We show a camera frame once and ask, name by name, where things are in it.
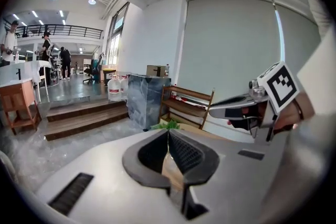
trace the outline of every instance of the window frame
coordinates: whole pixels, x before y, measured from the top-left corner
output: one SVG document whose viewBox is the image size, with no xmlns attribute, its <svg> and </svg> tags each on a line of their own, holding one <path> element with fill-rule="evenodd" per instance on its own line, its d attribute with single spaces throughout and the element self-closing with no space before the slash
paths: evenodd
<svg viewBox="0 0 336 224">
<path fill-rule="evenodd" d="M 111 41 L 113 40 L 114 37 L 116 37 L 117 35 L 120 34 L 120 37 L 119 37 L 119 43 L 120 43 L 120 40 L 122 38 L 122 30 L 123 30 L 123 27 L 124 27 L 124 24 L 125 24 L 125 19 L 126 19 L 126 15 L 127 15 L 127 11 L 128 11 L 128 8 L 129 8 L 129 5 L 130 5 L 130 2 L 127 2 L 125 5 L 123 5 L 117 12 L 116 14 L 113 16 L 112 18 L 112 21 L 111 21 L 111 25 L 110 25 L 110 29 L 109 29 L 109 33 L 108 33 L 108 38 L 107 38 L 107 45 L 106 45 L 106 51 L 105 51 L 105 55 L 106 55 L 106 64 L 107 65 L 113 65 L 112 63 L 108 63 L 108 59 L 109 59 L 109 51 L 111 49 Z M 125 14 L 124 14 L 124 19 L 122 21 L 122 24 L 120 27 L 118 27 L 118 29 L 116 29 L 115 32 L 114 31 L 114 27 L 116 26 L 115 24 L 117 23 L 117 18 L 118 18 L 118 15 L 123 11 L 123 9 L 126 9 L 125 10 Z M 119 61 L 119 45 L 118 45 L 118 50 L 117 50 L 117 61 L 116 61 L 116 64 L 115 65 L 118 65 L 118 61 Z"/>
</svg>

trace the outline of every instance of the roller blind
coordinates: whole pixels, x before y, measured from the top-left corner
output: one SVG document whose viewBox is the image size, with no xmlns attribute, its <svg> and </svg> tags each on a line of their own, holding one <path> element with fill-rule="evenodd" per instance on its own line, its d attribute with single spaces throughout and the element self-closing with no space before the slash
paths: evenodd
<svg viewBox="0 0 336 224">
<path fill-rule="evenodd" d="M 285 42 L 285 62 L 296 76 L 319 45 L 319 30 L 315 23 L 290 9 L 277 6 L 277 10 Z"/>
<path fill-rule="evenodd" d="M 178 86 L 214 101 L 248 90 L 248 82 L 280 59 L 274 7 L 260 0 L 188 3 Z"/>
</svg>

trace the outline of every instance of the railing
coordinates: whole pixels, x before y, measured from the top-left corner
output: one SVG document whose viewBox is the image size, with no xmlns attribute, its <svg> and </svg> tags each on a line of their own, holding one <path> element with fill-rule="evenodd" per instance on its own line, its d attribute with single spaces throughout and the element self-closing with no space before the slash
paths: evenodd
<svg viewBox="0 0 336 224">
<path fill-rule="evenodd" d="M 45 32 L 58 36 L 101 38 L 103 30 L 75 25 L 28 25 L 16 29 L 17 38 L 43 36 Z"/>
<path fill-rule="evenodd" d="M 7 20 L 4 19 L 4 26 L 5 26 L 5 29 L 6 31 L 9 31 L 10 30 L 10 26 L 11 26 L 11 23 Z"/>
</svg>

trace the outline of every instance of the table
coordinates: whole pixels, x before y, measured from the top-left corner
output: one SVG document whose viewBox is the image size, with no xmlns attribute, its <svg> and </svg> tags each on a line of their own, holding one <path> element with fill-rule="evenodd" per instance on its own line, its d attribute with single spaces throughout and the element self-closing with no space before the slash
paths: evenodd
<svg viewBox="0 0 336 224">
<path fill-rule="evenodd" d="M 37 130 L 38 119 L 42 120 L 42 118 L 35 101 L 32 78 L 11 80 L 7 83 L 0 84 L 0 98 L 8 125 L 12 129 L 14 135 L 16 135 L 15 127 L 32 125 L 35 131 Z M 29 109 L 29 106 L 32 103 L 35 104 L 36 109 L 34 117 L 31 115 Z M 29 119 L 22 119 L 19 114 L 20 110 L 26 111 Z M 8 113 L 12 111 L 16 112 L 14 121 L 11 121 L 8 115 Z"/>
<path fill-rule="evenodd" d="M 43 67 L 44 71 L 42 76 L 39 74 L 41 67 Z M 0 84 L 5 84 L 15 79 L 31 79 L 33 83 L 37 84 L 37 99 L 38 102 L 41 102 L 39 83 L 42 79 L 45 80 L 46 93 L 49 95 L 45 76 L 45 68 L 51 68 L 51 65 L 48 61 L 11 63 L 9 66 L 0 68 Z"/>
</svg>

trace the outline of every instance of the office chair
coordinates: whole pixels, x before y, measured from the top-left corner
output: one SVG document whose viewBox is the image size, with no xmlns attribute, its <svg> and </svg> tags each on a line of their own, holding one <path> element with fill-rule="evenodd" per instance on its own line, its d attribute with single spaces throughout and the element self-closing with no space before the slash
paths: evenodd
<svg viewBox="0 0 336 224">
<path fill-rule="evenodd" d="M 93 59 L 91 60 L 90 67 L 84 70 L 84 73 L 89 74 L 89 75 L 90 75 L 90 78 L 89 78 L 89 79 L 84 79 L 84 80 L 83 80 L 83 83 L 84 83 L 85 81 L 87 81 L 88 84 L 89 84 L 90 82 L 93 82 L 93 81 L 94 81 L 93 76 L 94 76 L 94 75 L 99 75 L 99 74 L 100 74 L 100 62 L 101 62 L 101 60 L 103 59 L 103 56 L 104 56 L 104 53 L 101 53 L 101 54 L 99 55 L 99 59 L 98 59 L 98 62 L 97 62 L 97 65 L 96 65 L 95 68 L 93 67 L 93 61 L 94 61 L 94 60 L 93 60 Z"/>
</svg>

